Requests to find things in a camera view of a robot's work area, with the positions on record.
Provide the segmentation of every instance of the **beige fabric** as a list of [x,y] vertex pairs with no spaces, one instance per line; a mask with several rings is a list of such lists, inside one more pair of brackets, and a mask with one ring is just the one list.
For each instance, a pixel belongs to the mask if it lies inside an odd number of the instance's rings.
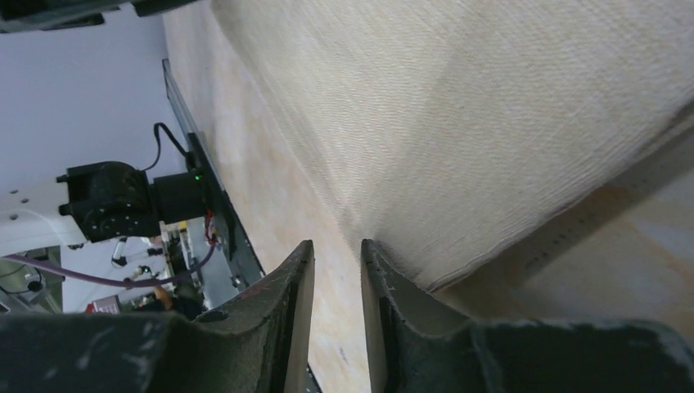
[[436,289],[633,163],[694,96],[694,2],[214,0],[355,249]]
[[694,128],[437,296],[476,318],[638,318],[694,344]]

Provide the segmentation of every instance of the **wooden surface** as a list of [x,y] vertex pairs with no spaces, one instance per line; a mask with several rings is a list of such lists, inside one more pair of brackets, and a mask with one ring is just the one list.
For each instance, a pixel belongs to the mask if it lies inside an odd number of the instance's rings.
[[368,391],[357,256],[308,185],[209,4],[170,12],[164,25],[173,75],[264,269],[313,239],[309,363],[319,385]]

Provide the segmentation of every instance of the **purple cable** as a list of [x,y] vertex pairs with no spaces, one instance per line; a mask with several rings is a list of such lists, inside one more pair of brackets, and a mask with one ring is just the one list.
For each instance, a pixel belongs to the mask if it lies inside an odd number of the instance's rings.
[[21,255],[3,256],[3,259],[13,260],[13,261],[18,262],[20,264],[27,264],[29,266],[34,266],[36,269],[45,270],[47,272],[58,274],[61,276],[76,278],[78,280],[87,281],[87,282],[94,282],[95,284],[107,285],[109,287],[147,288],[147,287],[156,287],[158,285],[168,284],[170,282],[178,282],[178,281],[183,280],[184,278],[190,277],[191,274],[200,270],[207,263],[207,261],[209,261],[210,258],[212,258],[212,253],[214,252],[214,246],[215,246],[215,244],[213,243],[212,246],[210,246],[210,250],[207,252],[207,255],[205,255],[205,258],[199,264],[196,264],[195,266],[193,266],[192,269],[187,270],[183,273],[176,274],[175,276],[170,277],[170,278],[166,278],[164,280],[141,280],[141,281],[125,282],[125,281],[118,281],[118,280],[110,280],[108,278],[90,276],[89,274],[84,274],[84,273],[75,272],[73,270],[63,269],[60,266],[55,266],[54,264],[51,264],[47,260],[35,260],[34,258],[29,258],[26,256],[21,256]]

